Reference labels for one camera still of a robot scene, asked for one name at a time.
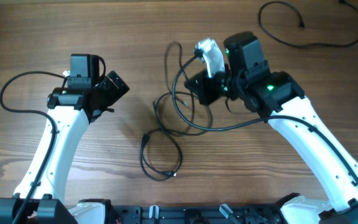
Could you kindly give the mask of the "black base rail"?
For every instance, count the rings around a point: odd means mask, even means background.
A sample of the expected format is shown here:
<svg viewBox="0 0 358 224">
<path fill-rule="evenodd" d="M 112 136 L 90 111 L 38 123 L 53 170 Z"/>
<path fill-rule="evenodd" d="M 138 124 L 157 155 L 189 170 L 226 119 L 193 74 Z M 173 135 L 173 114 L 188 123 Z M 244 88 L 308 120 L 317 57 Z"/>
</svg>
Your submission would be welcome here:
<svg viewBox="0 0 358 224">
<path fill-rule="evenodd" d="M 113 224 L 164 224 L 164 223 L 243 223 L 243 224 L 284 224 L 283 215 L 272 204 L 229 206 L 226 212 L 223 206 L 200 207 L 161 207 L 152 205 L 141 207 L 134 205 L 113 206 L 106 215 L 106 223 Z"/>
</svg>

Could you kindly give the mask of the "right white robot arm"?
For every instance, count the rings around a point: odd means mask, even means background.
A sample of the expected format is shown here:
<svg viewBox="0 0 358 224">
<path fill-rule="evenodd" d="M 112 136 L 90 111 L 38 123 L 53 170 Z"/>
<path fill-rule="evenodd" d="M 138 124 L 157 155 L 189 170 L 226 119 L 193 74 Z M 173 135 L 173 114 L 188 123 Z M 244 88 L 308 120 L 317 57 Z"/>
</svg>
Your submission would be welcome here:
<svg viewBox="0 0 358 224">
<path fill-rule="evenodd" d="M 297 151 L 323 187 L 327 200 L 291 194 L 280 211 L 288 223 L 358 223 L 358 162 L 314 110 L 304 90 L 286 72 L 272 72 L 258 38 L 241 32 L 224 41 L 199 41 L 195 56 L 206 69 L 185 82 L 202 105 L 221 97 L 241 99 Z"/>
</svg>

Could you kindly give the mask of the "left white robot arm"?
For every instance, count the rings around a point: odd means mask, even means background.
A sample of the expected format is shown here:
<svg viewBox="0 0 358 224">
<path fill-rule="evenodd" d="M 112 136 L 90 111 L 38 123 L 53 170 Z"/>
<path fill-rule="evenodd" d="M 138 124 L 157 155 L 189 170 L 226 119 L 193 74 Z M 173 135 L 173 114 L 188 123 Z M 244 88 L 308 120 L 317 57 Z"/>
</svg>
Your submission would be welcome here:
<svg viewBox="0 0 358 224">
<path fill-rule="evenodd" d="M 0 223 L 122 223 L 110 200 L 84 199 L 68 209 L 65 189 L 73 157 L 88 126 L 124 96 L 129 87 L 99 55 L 72 54 L 62 86 L 47 98 L 44 133 L 26 175 L 9 198 L 0 197 Z"/>
</svg>

